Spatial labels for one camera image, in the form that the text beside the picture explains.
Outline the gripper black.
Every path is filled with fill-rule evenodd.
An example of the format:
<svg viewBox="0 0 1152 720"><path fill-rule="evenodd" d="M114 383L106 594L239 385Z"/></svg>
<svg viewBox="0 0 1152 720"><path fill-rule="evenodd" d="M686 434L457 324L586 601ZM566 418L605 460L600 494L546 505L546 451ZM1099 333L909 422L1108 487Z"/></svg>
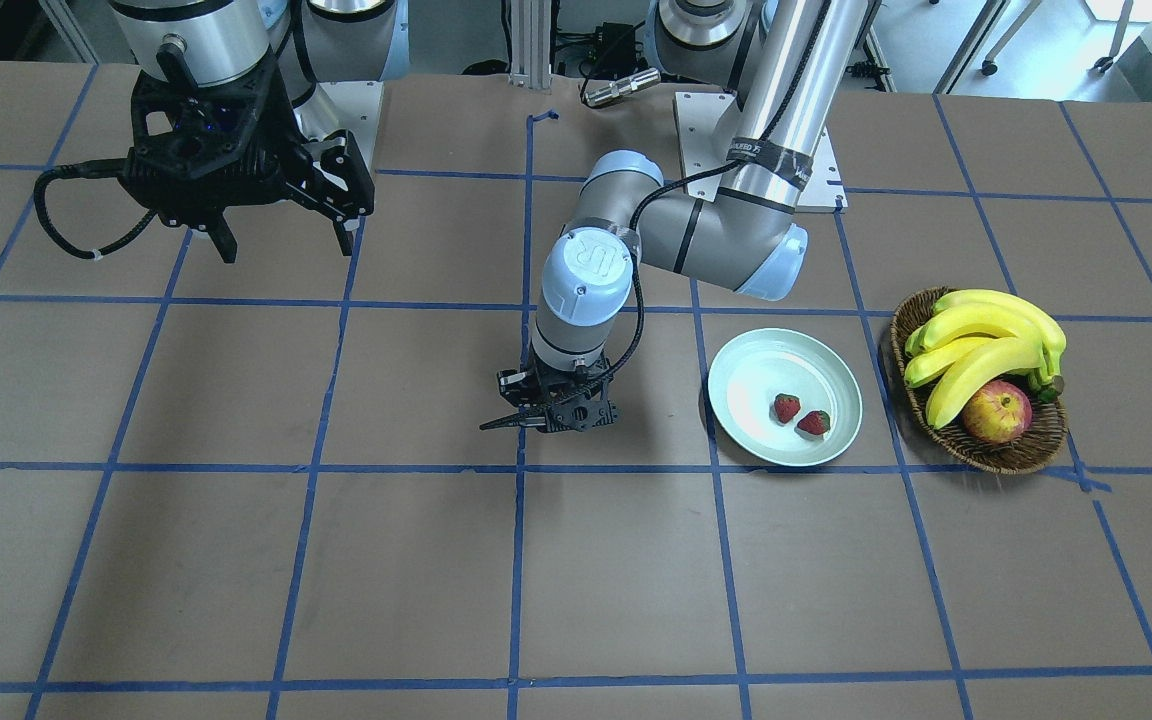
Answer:
<svg viewBox="0 0 1152 720"><path fill-rule="evenodd" d="M206 234L225 264L236 263L238 252L227 209L297 202L329 219L347 258L357 225L376 209L376 184L355 132L308 141L276 65L191 91L142 70L131 118L123 187L165 223Z"/></svg>
<svg viewBox="0 0 1152 720"><path fill-rule="evenodd" d="M541 433L558 433L609 427L620 419L620 410L608 391L622 365L626 365L623 357L612 363L602 354L593 365L579 365L573 372L564 372L545 364L531 351L524 366L497 373L499 395L515 407L515 414L485 420L479 429L535 429Z"/></svg>

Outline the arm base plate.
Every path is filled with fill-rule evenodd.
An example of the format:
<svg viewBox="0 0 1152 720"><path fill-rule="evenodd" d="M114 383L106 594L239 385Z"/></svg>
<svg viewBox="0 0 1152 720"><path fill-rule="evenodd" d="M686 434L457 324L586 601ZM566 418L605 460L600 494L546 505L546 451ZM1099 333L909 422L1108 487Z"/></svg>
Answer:
<svg viewBox="0 0 1152 720"><path fill-rule="evenodd" d="M320 83L294 106L300 131L308 141L326 141L338 131L353 132L358 145L372 145L379 132L385 83L351 81Z"/></svg>
<svg viewBox="0 0 1152 720"><path fill-rule="evenodd" d="M675 119L682 176L690 177L723 164L740 119L736 97L726 92L687 91L675 94ZM799 213L832 213L846 209L844 183L838 172L835 150L828 132L820 132L812 170L804 188L776 176L753 177L744 173L730 185L733 191L781 202Z"/></svg>

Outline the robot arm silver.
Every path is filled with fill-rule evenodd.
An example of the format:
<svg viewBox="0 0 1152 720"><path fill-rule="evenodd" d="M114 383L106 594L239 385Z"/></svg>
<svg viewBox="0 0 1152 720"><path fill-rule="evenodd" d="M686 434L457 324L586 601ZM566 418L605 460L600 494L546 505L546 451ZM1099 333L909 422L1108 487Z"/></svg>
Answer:
<svg viewBox="0 0 1152 720"><path fill-rule="evenodd" d="M141 67L119 183L164 225L236 260L225 211L296 202L329 220L343 255L376 206L381 94L410 68L406 1L114 1Z"/></svg>
<svg viewBox="0 0 1152 720"><path fill-rule="evenodd" d="M717 86L714 120L677 124L699 162L668 182L641 152L594 162L540 275L526 361L498 376L511 414L488 429L543 433L617 420L611 382L641 343L641 270L654 266L783 300L808 236L796 211L867 1L654 1L650 67Z"/></svg>

